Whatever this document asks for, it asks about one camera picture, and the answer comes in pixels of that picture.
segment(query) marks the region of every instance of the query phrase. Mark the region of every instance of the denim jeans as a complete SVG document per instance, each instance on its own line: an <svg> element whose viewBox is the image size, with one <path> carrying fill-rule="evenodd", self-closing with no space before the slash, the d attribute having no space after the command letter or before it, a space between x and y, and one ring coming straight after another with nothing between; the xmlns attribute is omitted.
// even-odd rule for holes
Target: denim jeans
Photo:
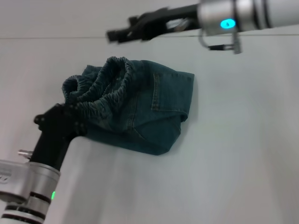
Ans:
<svg viewBox="0 0 299 224"><path fill-rule="evenodd" d="M138 152L168 152L190 109L194 75L111 57L63 83L66 104L88 120L87 137Z"/></svg>

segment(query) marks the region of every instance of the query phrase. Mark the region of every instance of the green indicator light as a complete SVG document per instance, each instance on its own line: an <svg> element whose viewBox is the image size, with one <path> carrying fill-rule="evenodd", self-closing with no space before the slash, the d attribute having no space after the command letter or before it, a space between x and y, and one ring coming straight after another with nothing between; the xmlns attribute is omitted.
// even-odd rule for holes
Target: green indicator light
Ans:
<svg viewBox="0 0 299 224"><path fill-rule="evenodd" d="M53 191L51 199L53 200L54 198L55 198L55 191Z"/></svg>

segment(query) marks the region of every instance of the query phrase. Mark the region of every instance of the metal cylinder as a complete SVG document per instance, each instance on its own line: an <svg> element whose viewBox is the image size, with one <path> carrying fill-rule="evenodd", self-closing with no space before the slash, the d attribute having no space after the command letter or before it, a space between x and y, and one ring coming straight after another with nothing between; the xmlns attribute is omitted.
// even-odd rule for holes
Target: metal cylinder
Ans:
<svg viewBox="0 0 299 224"><path fill-rule="evenodd" d="M33 154L32 151L27 151L27 150L23 150L23 149L18 151L18 155L21 155L28 160L30 160L32 154Z"/></svg>
<svg viewBox="0 0 299 224"><path fill-rule="evenodd" d="M298 0L202 0L198 20L207 35L220 35L299 24L298 12Z"/></svg>
<svg viewBox="0 0 299 224"><path fill-rule="evenodd" d="M60 172L41 163L29 162L28 165L33 173L29 199L22 204L8 203L0 224L42 224L46 218Z"/></svg>

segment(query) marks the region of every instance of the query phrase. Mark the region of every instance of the teal indicator light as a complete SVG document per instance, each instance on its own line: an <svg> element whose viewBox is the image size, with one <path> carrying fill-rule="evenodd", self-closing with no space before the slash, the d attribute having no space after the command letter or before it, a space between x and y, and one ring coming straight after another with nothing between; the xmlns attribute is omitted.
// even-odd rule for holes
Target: teal indicator light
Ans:
<svg viewBox="0 0 299 224"><path fill-rule="evenodd" d="M51 199L53 200L54 198L55 198L55 191L53 191Z"/></svg>
<svg viewBox="0 0 299 224"><path fill-rule="evenodd" d="M235 27L235 20L233 20L233 19L223 20L223 21L220 23L220 26L221 26L223 29L231 29L231 28Z"/></svg>

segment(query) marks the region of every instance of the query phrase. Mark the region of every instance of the stitching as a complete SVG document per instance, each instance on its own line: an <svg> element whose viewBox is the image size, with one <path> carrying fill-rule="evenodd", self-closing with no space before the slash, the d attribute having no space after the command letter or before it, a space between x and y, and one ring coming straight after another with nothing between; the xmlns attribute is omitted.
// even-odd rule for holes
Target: stitching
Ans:
<svg viewBox="0 0 299 224"><path fill-rule="evenodd" d="M138 135L139 138L141 138L141 139L143 139L143 140L146 141L146 139L142 135L140 135L139 132L135 128L133 128L133 130L137 133L137 135Z"/></svg>
<svg viewBox="0 0 299 224"><path fill-rule="evenodd" d="M136 95L135 110L134 110L134 113L133 113L133 116L132 116L131 127L129 127L130 129L133 128L133 121L134 121L135 114L136 114L136 111L137 111L138 96L139 96L139 91L137 92L137 95Z"/></svg>
<svg viewBox="0 0 299 224"><path fill-rule="evenodd" d="M185 112L181 109L172 109L171 107L162 107L158 109L159 111L177 111L177 112Z"/></svg>
<svg viewBox="0 0 299 224"><path fill-rule="evenodd" d="M181 129L176 125L176 123L173 122L173 120L171 118L167 118L170 123L178 130L178 132L181 134Z"/></svg>
<svg viewBox="0 0 299 224"><path fill-rule="evenodd" d="M153 75L154 75L154 93L153 93L153 101L152 101L151 109L158 110L160 79L157 73L154 73Z"/></svg>

